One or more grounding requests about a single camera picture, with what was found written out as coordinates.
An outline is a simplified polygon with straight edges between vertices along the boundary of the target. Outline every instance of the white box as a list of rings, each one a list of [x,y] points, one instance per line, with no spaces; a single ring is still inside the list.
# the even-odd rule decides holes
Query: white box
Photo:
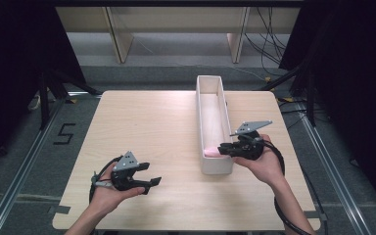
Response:
[[[201,171],[203,174],[230,174],[233,169],[231,157],[210,158],[208,148],[217,148],[221,143],[232,143],[227,105],[220,76],[197,77],[197,120],[201,148]]]

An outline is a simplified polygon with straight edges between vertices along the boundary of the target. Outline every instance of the light wood tabletop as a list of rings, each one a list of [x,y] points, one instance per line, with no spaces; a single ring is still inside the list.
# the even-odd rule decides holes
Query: light wood tabletop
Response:
[[[271,92],[225,91],[231,129],[243,121],[273,124],[268,134],[281,151],[286,178],[305,212],[315,212],[304,176]],[[122,202],[97,226],[105,230],[138,231],[261,231],[283,230],[273,193],[239,165],[225,175],[205,175],[200,167],[200,144],[195,91],[106,91],[77,157],[53,226],[68,229],[88,206],[90,178],[113,158],[132,151],[140,163],[150,163],[134,178],[162,177],[160,185]],[[315,230],[318,218],[310,218]]]

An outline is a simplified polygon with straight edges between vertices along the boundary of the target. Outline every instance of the person's left hand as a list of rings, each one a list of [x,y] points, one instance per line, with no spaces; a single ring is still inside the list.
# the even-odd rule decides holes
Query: person's left hand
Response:
[[[112,163],[106,169],[99,180],[109,181],[112,169],[116,163]],[[114,186],[110,188],[96,187],[89,209],[101,214],[102,216],[114,211],[123,200],[142,194],[145,191],[143,187],[131,188],[126,191],[119,191]]]

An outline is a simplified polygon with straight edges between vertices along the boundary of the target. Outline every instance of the forearm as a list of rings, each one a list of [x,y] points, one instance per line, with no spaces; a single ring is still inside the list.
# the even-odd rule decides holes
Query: forearm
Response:
[[[279,208],[286,218],[306,233],[315,234],[287,180],[281,178],[270,185],[270,187],[273,190]],[[287,234],[296,234],[286,225],[285,230]]]
[[[72,225],[69,231],[67,231],[66,235],[90,234],[103,217],[105,217],[104,214],[99,214],[88,207]]]

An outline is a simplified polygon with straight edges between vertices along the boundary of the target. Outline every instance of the gray carpet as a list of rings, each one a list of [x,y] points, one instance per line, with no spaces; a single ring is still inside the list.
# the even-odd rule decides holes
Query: gray carpet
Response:
[[[265,77],[263,69],[202,68],[130,68],[130,67],[83,67],[88,84],[99,90],[194,90],[197,75],[220,75],[225,90],[254,90],[264,86],[259,78]],[[271,72],[283,73],[271,69]],[[291,81],[276,87],[273,91],[278,97],[289,96]],[[66,85],[68,90],[79,90]],[[31,169],[24,186],[7,217],[0,234],[62,234],[52,227],[54,207],[59,203],[68,182],[75,158],[79,152],[87,128],[97,108],[98,99],[80,99],[76,103],[64,104],[36,162]],[[293,111],[296,104],[281,106],[281,111]],[[366,222],[376,234],[376,193],[362,173],[362,170],[350,164],[351,152],[343,144],[340,136],[323,112],[321,101],[316,105],[316,128],[331,154],[335,164],[359,205]],[[344,210],[340,199],[331,184],[313,144],[311,143],[299,113],[283,115],[289,134],[294,144],[300,163],[308,175],[308,182],[313,184],[312,198],[320,211],[327,215],[329,234],[355,234],[353,226]],[[65,127],[65,132],[73,137],[68,145],[54,145],[55,142],[67,141],[66,136],[59,136],[65,123],[74,123]],[[6,145],[8,154],[0,157],[0,198],[6,192],[11,179],[17,172],[24,156],[31,146],[40,124],[40,111],[35,110],[24,116],[11,141]],[[326,234],[322,225],[318,234]],[[151,232],[122,232],[126,235],[165,234]],[[220,235],[221,233],[181,233],[183,235]],[[264,234],[281,234],[272,232]]]

